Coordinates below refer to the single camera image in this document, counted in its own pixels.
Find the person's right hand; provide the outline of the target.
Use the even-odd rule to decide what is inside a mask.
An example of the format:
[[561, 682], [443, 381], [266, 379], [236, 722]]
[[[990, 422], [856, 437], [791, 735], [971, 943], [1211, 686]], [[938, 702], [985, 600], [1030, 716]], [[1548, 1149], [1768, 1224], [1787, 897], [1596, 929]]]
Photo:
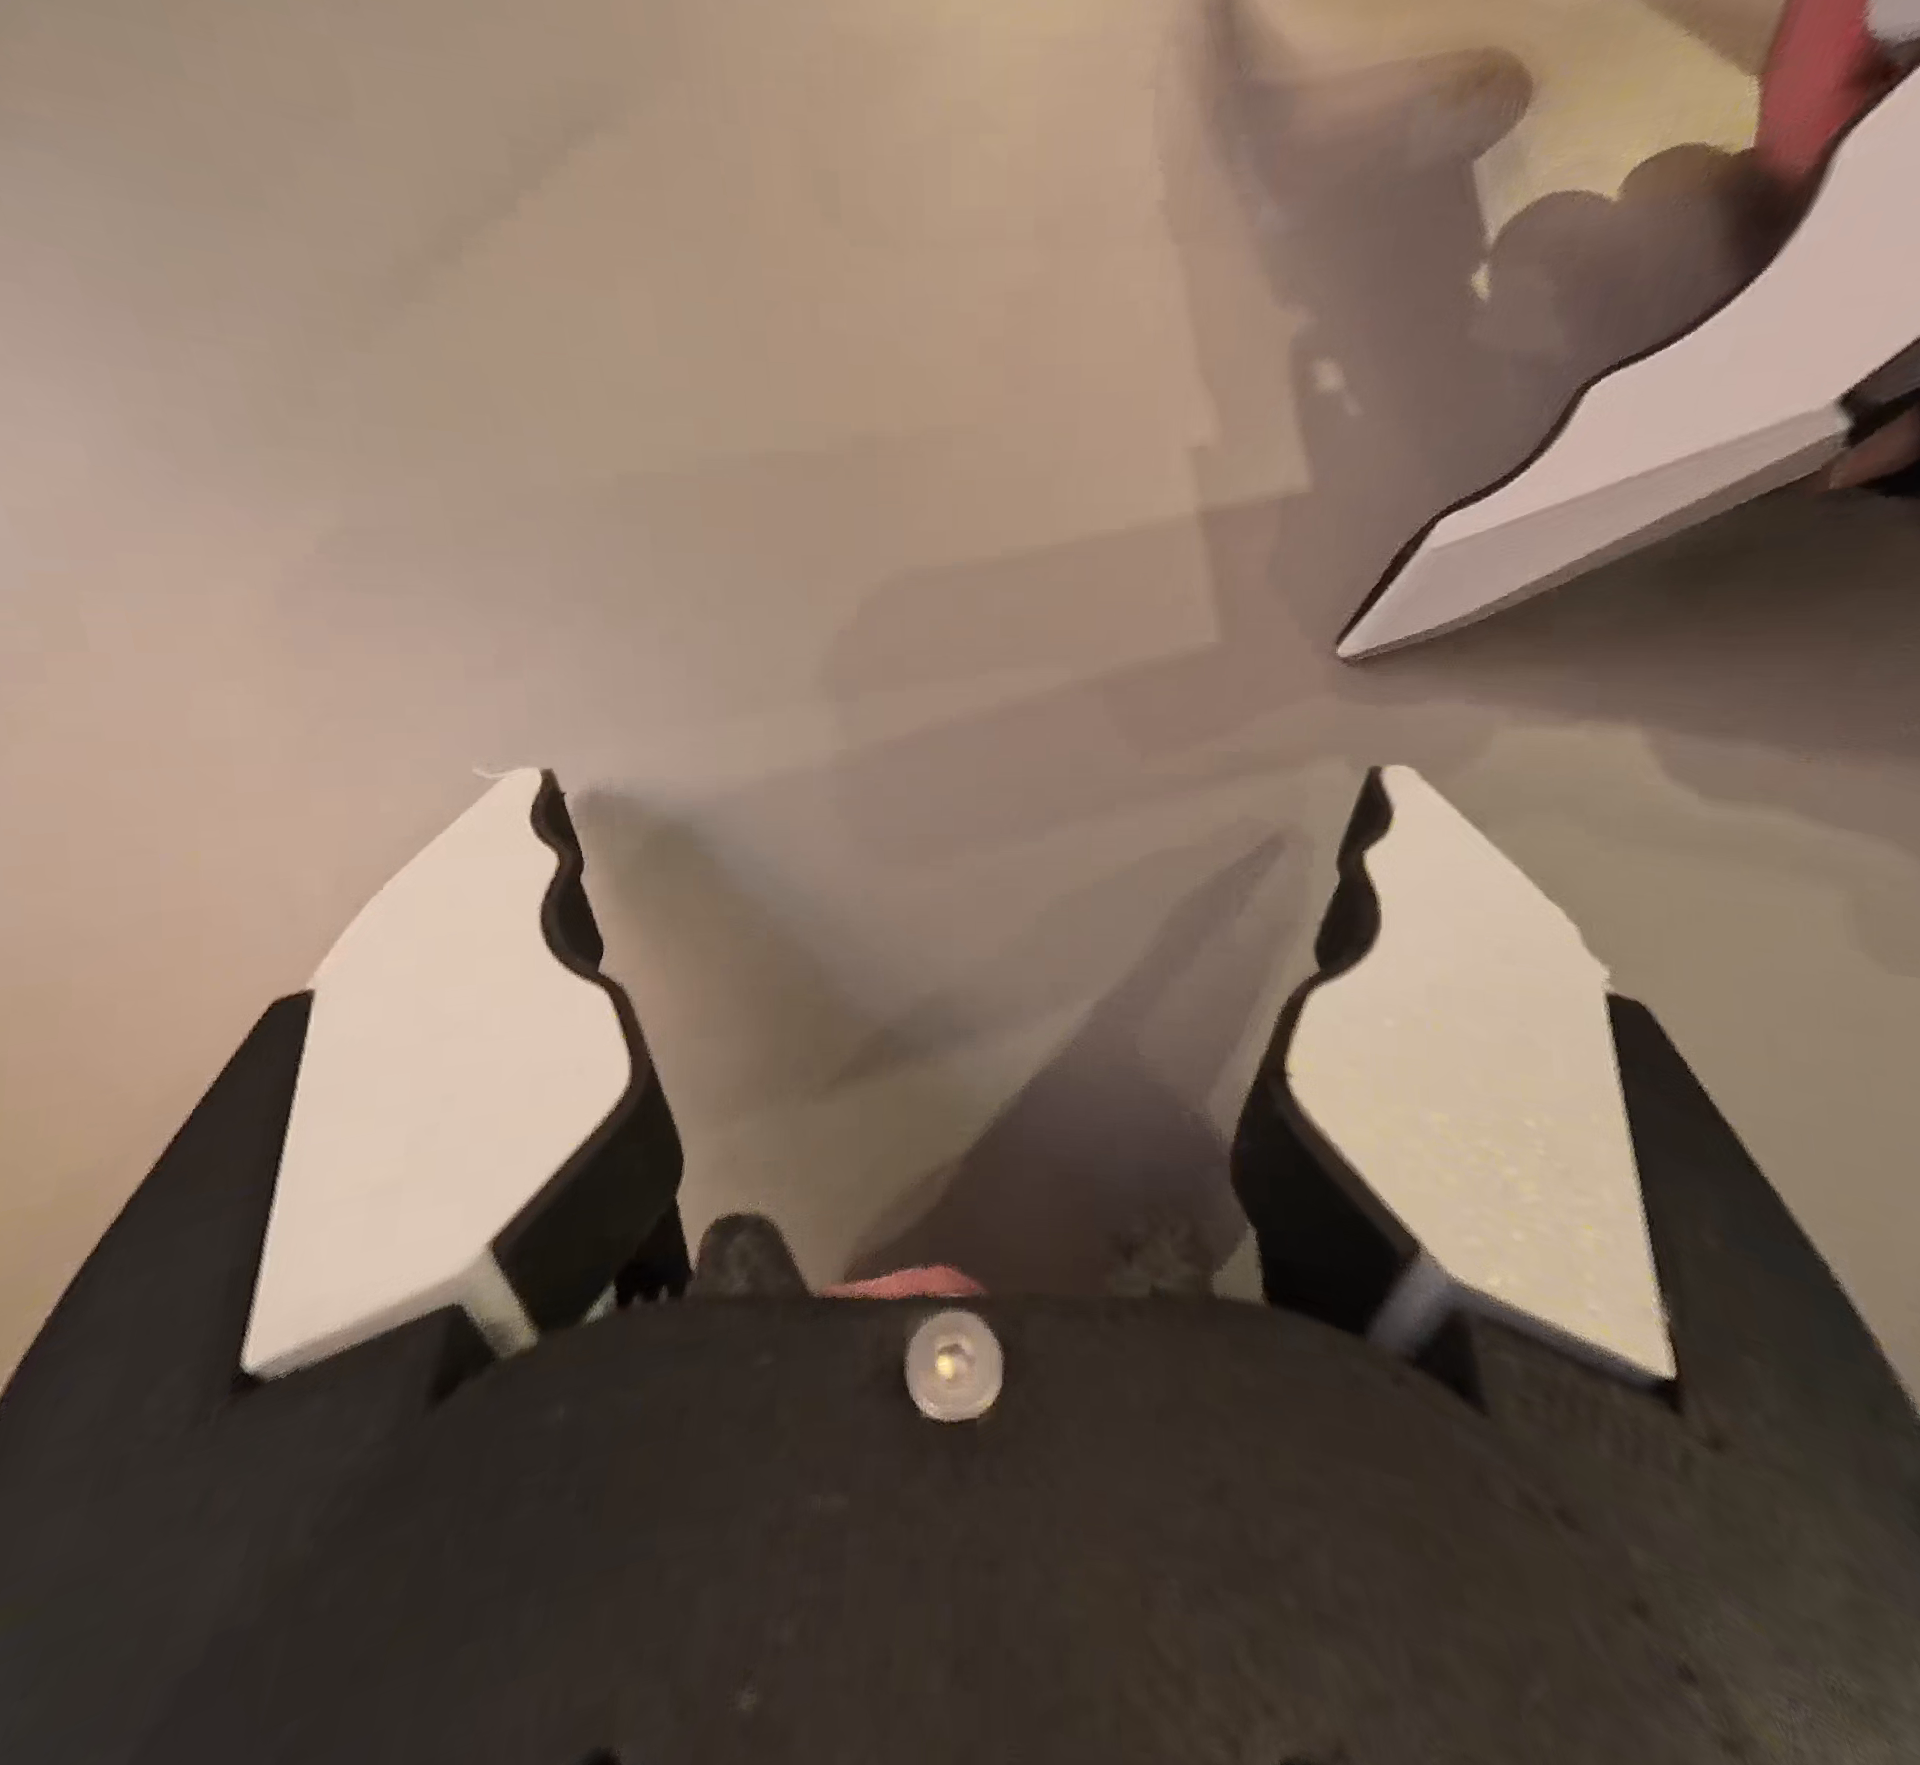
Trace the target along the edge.
[[1754, 160], [1803, 193], [1836, 136], [1894, 73], [1866, 25], [1869, 0], [1785, 0], [1759, 78]]

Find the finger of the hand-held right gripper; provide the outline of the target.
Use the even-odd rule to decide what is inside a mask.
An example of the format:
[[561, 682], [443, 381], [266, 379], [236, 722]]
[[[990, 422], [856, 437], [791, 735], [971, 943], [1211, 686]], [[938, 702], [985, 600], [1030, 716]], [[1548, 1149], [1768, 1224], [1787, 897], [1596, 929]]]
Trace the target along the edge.
[[1336, 643], [1421, 644], [1813, 476], [1916, 395], [1918, 103], [1836, 143], [1788, 240], [1689, 330], [1593, 381], [1508, 476], [1434, 517]]

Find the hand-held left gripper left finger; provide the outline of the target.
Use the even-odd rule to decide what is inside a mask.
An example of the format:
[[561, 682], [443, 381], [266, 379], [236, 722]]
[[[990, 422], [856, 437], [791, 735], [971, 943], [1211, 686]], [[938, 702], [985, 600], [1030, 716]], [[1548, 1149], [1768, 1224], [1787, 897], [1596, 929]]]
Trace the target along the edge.
[[441, 1313], [507, 1359], [688, 1290], [682, 1138], [591, 907], [565, 787], [525, 766], [336, 938], [307, 989], [252, 1378]]

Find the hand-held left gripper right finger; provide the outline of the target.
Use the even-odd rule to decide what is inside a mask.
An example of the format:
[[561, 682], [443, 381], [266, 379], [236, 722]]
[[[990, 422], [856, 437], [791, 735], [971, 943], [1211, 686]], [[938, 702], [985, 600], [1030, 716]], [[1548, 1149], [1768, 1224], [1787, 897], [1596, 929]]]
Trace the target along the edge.
[[1479, 1316], [1677, 1377], [1610, 1014], [1569, 913], [1417, 771], [1366, 773], [1231, 1144], [1260, 1296], [1412, 1361]]

